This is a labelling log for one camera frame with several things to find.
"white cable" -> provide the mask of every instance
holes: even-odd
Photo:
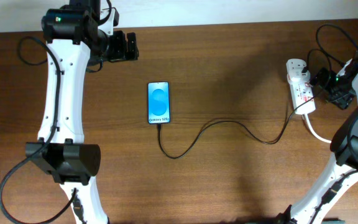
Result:
[[[311,132],[317,139],[319,139],[320,141],[326,142],[326,143],[331,143],[330,140],[327,140],[327,139],[325,139],[325,138],[322,138],[322,137],[320,137],[318,134],[315,133],[315,131],[314,131],[313,128],[311,127],[310,120],[309,120],[309,116],[308,116],[307,114],[304,114],[303,116],[304,116],[305,119],[306,119],[306,123],[308,124],[308,127],[309,127],[310,132]]]

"wooden table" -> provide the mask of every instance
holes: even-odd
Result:
[[[240,127],[222,124],[205,132],[183,159],[160,152],[157,130],[147,122],[147,84],[170,83],[172,123],[163,126],[163,145],[178,155],[200,127],[214,118],[244,122],[257,136],[274,139],[292,108],[285,63],[317,47],[322,21],[221,26],[125,29],[136,32],[140,58],[106,64],[87,74],[83,97],[86,143],[102,150],[98,189],[114,223],[219,223],[274,217],[302,198],[328,161],[329,145],[314,138],[300,116],[282,140],[261,144]],[[358,20],[333,21],[358,43]],[[30,67],[16,57],[17,41],[37,33],[0,34],[0,181],[35,141],[44,113],[47,66]],[[321,33],[327,51],[341,60],[355,49],[336,30]],[[24,56],[45,58],[28,44]],[[315,73],[325,65],[316,54]],[[314,129],[331,138],[351,108],[341,111],[322,98],[311,114]],[[67,202],[51,176],[32,163],[6,185],[4,201],[18,219],[39,222]],[[358,184],[329,212],[358,223]],[[66,212],[56,223],[73,223]],[[0,211],[0,223],[8,223]]]

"power strip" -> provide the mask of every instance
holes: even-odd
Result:
[[[310,100],[313,97],[311,91],[310,72],[302,73],[303,68],[306,67],[306,62],[301,59],[290,59],[287,61],[287,80],[290,84],[292,103],[294,109]],[[314,100],[311,100],[296,109],[295,114],[308,114],[316,109]]]

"blue phone screen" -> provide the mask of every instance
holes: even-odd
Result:
[[[169,87],[167,82],[149,83],[149,123],[170,122]]]

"smartphone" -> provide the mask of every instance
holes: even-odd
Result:
[[[168,82],[148,84],[149,124],[162,124],[171,121]]]

